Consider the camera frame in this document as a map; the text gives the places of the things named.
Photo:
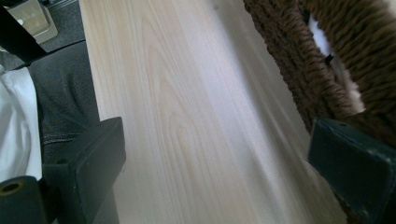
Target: light wood tabletop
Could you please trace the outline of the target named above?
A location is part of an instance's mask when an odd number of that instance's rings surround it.
[[[346,223],[242,0],[79,2],[121,223]]]

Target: white shirt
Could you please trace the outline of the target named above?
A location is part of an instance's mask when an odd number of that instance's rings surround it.
[[[35,86],[27,68],[0,65],[0,182],[21,175],[42,176]]]

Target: woven wicker backrest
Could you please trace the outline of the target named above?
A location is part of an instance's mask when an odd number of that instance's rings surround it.
[[[396,20],[380,0],[244,0],[280,68],[305,127],[314,118],[347,122],[396,147]],[[358,83],[356,114],[306,24],[306,7]]]

